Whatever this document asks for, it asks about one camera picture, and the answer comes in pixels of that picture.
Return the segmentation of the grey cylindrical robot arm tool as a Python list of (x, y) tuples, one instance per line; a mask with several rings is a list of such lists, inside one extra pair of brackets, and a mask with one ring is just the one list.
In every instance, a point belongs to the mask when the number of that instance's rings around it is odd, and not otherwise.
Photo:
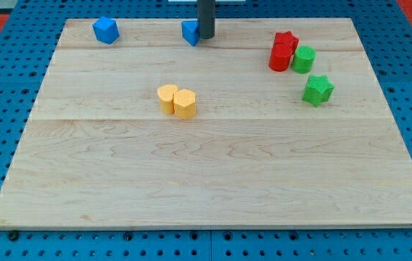
[(199, 37), (211, 39), (215, 35), (215, 0), (197, 0)]

